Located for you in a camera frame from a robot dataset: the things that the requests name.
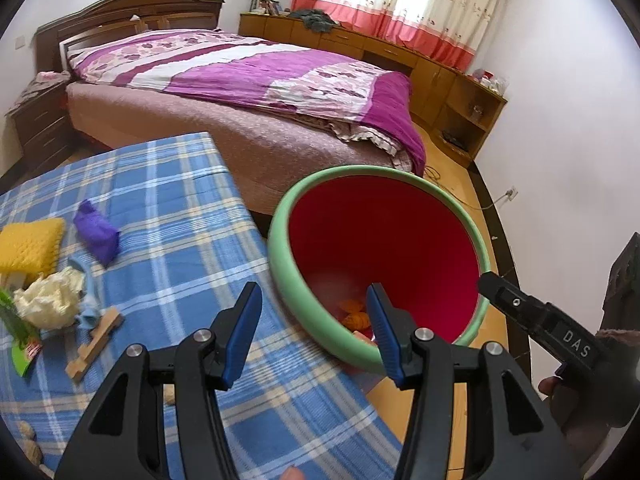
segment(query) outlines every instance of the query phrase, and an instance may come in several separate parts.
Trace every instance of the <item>cable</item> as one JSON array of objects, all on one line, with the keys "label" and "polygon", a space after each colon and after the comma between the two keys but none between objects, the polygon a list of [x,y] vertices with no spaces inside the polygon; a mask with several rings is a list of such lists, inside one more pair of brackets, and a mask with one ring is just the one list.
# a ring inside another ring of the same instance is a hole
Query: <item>cable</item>
[{"label": "cable", "polygon": [[491,205],[485,206],[485,207],[475,207],[472,206],[471,204],[466,203],[464,200],[460,200],[455,193],[452,192],[452,190],[450,190],[448,187],[444,186],[443,184],[441,184],[439,182],[439,180],[442,178],[440,172],[438,170],[436,170],[435,168],[431,167],[431,166],[425,166],[424,168],[424,178],[431,180],[436,186],[438,186],[441,190],[446,191],[447,193],[449,193],[453,198],[455,198],[458,202],[460,202],[462,205],[467,206],[469,209],[473,209],[474,211],[485,211],[487,209],[491,209],[492,207],[495,207],[495,205],[500,202],[500,200],[502,200],[504,197],[508,196],[509,193],[505,193],[504,195],[502,195],[501,197],[497,198],[496,200],[494,200],[492,202]]}]

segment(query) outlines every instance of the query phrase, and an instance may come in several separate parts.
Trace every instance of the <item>nightstand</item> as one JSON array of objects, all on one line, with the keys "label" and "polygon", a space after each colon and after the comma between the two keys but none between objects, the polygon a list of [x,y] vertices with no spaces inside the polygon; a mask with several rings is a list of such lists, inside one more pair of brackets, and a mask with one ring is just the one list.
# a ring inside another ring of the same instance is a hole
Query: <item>nightstand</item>
[{"label": "nightstand", "polygon": [[8,113],[32,177],[53,170],[74,152],[76,131],[66,111],[66,83],[48,88]]}]

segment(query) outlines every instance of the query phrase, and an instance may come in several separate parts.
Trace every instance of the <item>floral pattern blanket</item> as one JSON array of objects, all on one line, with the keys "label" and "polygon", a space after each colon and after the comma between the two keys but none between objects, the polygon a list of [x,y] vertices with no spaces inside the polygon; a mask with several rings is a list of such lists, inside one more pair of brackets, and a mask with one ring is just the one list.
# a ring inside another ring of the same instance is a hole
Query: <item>floral pattern blanket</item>
[{"label": "floral pattern blanket", "polygon": [[399,72],[220,30],[152,30],[71,50],[68,59],[93,84],[374,128],[406,150],[414,173],[424,170],[424,145],[408,110],[411,83]]}]

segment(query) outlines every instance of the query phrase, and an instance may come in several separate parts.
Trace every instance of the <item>blue plaid tablecloth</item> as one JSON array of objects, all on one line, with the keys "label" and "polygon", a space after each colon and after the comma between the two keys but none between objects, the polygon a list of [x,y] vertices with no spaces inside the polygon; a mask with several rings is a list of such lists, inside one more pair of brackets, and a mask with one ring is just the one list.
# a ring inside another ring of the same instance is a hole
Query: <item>blue plaid tablecloth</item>
[{"label": "blue plaid tablecloth", "polygon": [[[84,199],[121,231],[120,254],[107,270],[71,223]],[[33,370],[20,378],[11,338],[0,328],[0,413],[16,437],[18,421],[33,426],[47,466],[56,468],[82,411],[129,344],[177,344],[256,281],[264,303],[244,372],[232,390],[218,393],[240,478],[277,478],[291,464],[308,480],[393,477],[398,441],[340,364],[283,311],[263,240],[208,134],[97,155],[0,197],[2,226],[49,217],[67,222],[58,270],[71,255],[91,261],[104,307],[116,306],[125,321],[79,386],[64,368],[86,333],[47,335]],[[183,478],[173,408],[165,409],[165,428],[171,476]]]}]

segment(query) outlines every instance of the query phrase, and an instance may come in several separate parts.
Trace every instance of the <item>green bin rim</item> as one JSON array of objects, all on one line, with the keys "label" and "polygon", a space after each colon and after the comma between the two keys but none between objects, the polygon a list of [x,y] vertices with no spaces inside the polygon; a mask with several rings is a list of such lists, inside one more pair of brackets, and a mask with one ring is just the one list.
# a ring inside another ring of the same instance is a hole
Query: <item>green bin rim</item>
[{"label": "green bin rim", "polygon": [[[295,263],[289,243],[289,218],[300,197],[323,182],[354,175],[393,178],[436,197],[465,227],[476,251],[480,274],[491,270],[491,265],[480,231],[458,201],[435,184],[414,174],[383,166],[338,166],[311,174],[287,191],[273,214],[267,241],[271,275],[280,297],[307,333],[331,354],[360,370],[385,375],[378,348],[354,337],[316,299]],[[455,344],[468,346],[476,338],[488,305],[489,301],[478,295],[474,314]]]}]

